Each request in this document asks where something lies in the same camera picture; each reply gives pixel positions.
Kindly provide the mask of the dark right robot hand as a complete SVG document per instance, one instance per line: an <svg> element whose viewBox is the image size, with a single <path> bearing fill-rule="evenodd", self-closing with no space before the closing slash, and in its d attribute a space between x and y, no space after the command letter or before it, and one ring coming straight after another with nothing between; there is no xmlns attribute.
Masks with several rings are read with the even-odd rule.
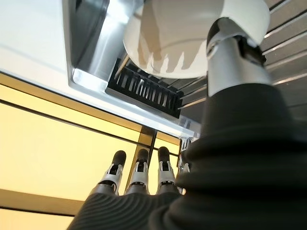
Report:
<svg viewBox="0 0 307 230"><path fill-rule="evenodd" d="M248 41L229 18L209 30L209 98L201 137L185 152L190 170L155 196L115 196L99 184L69 229L306 229L307 129Z"/></svg>

